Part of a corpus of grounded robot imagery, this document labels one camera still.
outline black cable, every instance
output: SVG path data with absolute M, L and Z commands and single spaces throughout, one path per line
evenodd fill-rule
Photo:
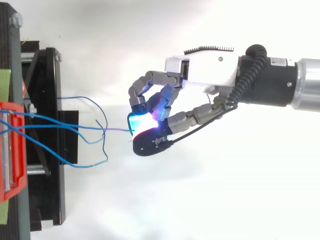
M 211 100 L 210 100 L 210 97 L 209 97 L 209 95 L 208 95 L 208 94 L 206 94 L 206 96 L 208 97 L 208 99 L 209 99 L 209 103 L 211 104 Z
M 264 68 L 267 60 L 267 50 L 261 45 L 252 45 L 246 51 L 245 55 L 254 57 L 251 67 L 240 78 L 232 88 L 228 97 L 228 106 L 238 105 L 238 102 L 245 91 L 254 83 L 260 71 Z
M 202 124 L 201 126 L 197 127 L 196 129 L 188 132 L 187 134 L 178 137 L 177 139 L 170 141 L 170 143 L 175 144 L 186 137 L 196 133 L 197 131 L 203 129 L 204 127 L 208 126 L 213 121 L 221 118 L 223 115 L 230 113 L 233 110 L 238 108 L 239 99 L 242 97 L 244 92 L 251 86 L 252 83 L 256 80 L 260 71 L 264 68 L 265 62 L 267 60 L 267 50 L 262 45 L 252 45 L 246 51 L 245 54 L 248 56 L 254 57 L 254 61 L 248 71 L 240 78 L 238 83 L 232 88 L 231 92 L 229 93 L 229 97 L 227 99 L 227 106 L 231 106 L 231 108 L 219 113 L 217 116 L 213 117 L 206 123 Z

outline black metal stand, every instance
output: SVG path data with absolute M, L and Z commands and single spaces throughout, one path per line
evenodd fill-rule
M 27 93 L 25 111 L 37 113 L 61 122 L 78 125 L 78 111 L 62 111 L 60 62 L 55 48 L 39 50 L 38 41 L 21 46 L 22 76 Z M 25 117 L 26 125 L 52 124 L 40 118 Z M 74 164 L 78 159 L 78 135 L 59 128 L 29 128 L 26 134 L 39 140 Z M 41 165 L 42 172 L 28 174 L 31 231 L 41 230 L 42 220 L 61 225 L 66 219 L 64 165 L 38 145 L 27 141 L 28 166 Z

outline metal bolt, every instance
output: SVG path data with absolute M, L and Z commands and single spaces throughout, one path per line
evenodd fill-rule
M 14 13 L 12 17 L 10 18 L 10 23 L 15 27 L 15 28 L 21 28 L 24 24 L 24 20 L 22 18 L 22 15 L 18 12 Z
M 55 60 L 58 62 L 58 63 L 61 63 L 62 62 L 62 55 L 61 53 L 57 53 L 55 55 Z
M 37 109 L 35 108 L 35 105 L 33 105 L 32 103 L 31 104 L 29 104 L 29 113 L 30 114 L 36 114 L 38 111 L 37 111 Z

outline led light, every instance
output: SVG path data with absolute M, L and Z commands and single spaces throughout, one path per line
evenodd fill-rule
M 150 113 L 130 116 L 129 123 L 131 130 L 134 130 L 133 138 L 146 130 L 158 127 L 158 121 Z

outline white wall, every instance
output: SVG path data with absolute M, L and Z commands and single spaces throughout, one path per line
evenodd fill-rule
M 99 102 L 126 128 L 129 86 L 165 59 L 199 45 L 266 47 L 271 57 L 320 58 L 319 7 L 304 0 L 10 0 L 21 39 L 63 54 L 63 96 Z M 205 103 L 184 92 L 173 112 Z M 93 106 L 80 123 L 103 121 Z M 237 111 L 152 157 L 108 132 L 109 162 L 65 167 L 66 221 L 32 240 L 315 240 L 320 238 L 320 115 L 241 104 Z M 83 131 L 91 140 L 100 132 Z M 79 163 L 104 159 L 79 140 Z

